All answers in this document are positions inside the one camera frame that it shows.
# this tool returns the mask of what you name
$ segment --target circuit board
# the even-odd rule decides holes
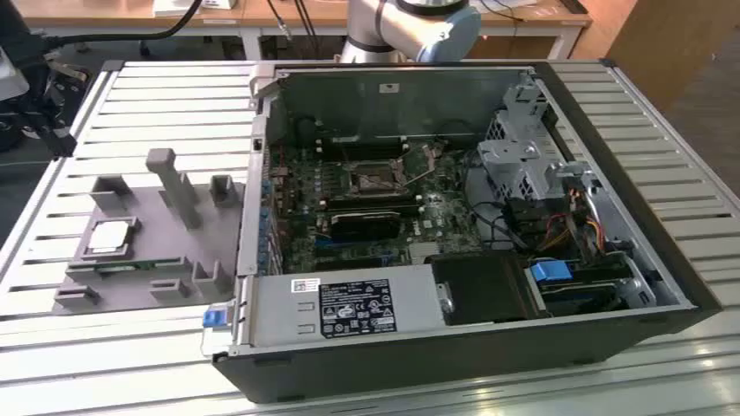
[[[313,149],[289,147],[270,152],[284,273],[408,265],[425,255],[481,249],[462,200],[462,153],[434,146],[432,140],[409,141],[398,158],[381,160],[325,161]],[[401,202],[378,208],[377,198]],[[352,208],[328,211],[332,201]],[[357,211],[397,221],[393,237],[336,241],[329,224]]]

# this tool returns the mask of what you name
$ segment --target sticker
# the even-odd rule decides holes
[[[318,309],[325,338],[396,332],[388,280],[321,284]]]
[[[321,284],[321,279],[292,279],[290,280],[290,292],[316,292],[318,290],[318,285]]]
[[[401,90],[401,84],[380,84],[378,91],[381,94],[394,94]]]

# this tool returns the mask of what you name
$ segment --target motherboard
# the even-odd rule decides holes
[[[417,264],[434,254],[480,250],[462,193],[464,154],[430,138],[274,146],[282,273]]]

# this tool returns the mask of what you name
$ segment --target aluminum extrusion table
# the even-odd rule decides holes
[[[248,62],[129,62],[84,102],[70,159],[49,166],[0,251],[0,408],[10,414],[730,414],[740,403],[740,203],[618,69],[553,67],[725,310],[584,367],[258,406],[200,352],[205,306],[52,316],[94,175],[154,185],[149,148],[204,183],[246,177]]]

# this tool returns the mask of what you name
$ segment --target table leg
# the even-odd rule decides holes
[[[262,49],[258,43],[261,30],[258,28],[240,29],[241,44],[244,45],[244,59],[258,61],[262,59]]]
[[[561,28],[561,33],[554,38],[553,48],[546,59],[568,59],[570,51],[578,40],[580,26]]]

